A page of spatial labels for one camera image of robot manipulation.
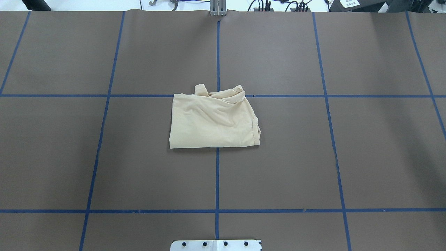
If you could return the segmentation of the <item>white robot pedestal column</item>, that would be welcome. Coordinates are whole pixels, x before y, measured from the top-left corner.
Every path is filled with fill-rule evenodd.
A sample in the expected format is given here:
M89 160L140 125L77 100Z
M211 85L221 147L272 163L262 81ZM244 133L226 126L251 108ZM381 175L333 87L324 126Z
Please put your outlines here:
M170 246L171 251L261 251L261 240L177 240Z

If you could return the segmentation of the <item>black box with label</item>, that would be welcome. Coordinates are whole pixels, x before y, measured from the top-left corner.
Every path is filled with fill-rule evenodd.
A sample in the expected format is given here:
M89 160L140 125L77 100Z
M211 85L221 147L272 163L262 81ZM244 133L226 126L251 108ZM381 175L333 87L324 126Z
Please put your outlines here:
M377 13L386 0L333 0L329 12Z

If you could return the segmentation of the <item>aluminium frame post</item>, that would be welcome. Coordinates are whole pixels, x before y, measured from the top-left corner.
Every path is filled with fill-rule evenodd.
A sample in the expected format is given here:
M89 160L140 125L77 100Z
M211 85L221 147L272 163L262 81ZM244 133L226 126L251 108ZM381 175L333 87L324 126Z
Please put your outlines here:
M226 0L210 0L210 16L226 16Z

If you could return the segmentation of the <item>black water bottle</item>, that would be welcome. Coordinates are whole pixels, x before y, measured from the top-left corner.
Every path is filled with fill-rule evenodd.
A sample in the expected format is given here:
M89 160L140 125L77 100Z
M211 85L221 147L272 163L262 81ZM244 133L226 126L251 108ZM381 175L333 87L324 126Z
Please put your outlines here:
M45 0L21 0L26 8L31 11L51 11L51 7Z

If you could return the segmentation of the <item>cream long-sleeve printed shirt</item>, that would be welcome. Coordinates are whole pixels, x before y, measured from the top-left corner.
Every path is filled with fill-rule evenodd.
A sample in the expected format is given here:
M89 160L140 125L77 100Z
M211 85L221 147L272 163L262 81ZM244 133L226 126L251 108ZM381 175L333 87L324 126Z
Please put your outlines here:
M169 148L258 146L258 122L241 85L208 92L204 84L199 84L193 94L173 96Z

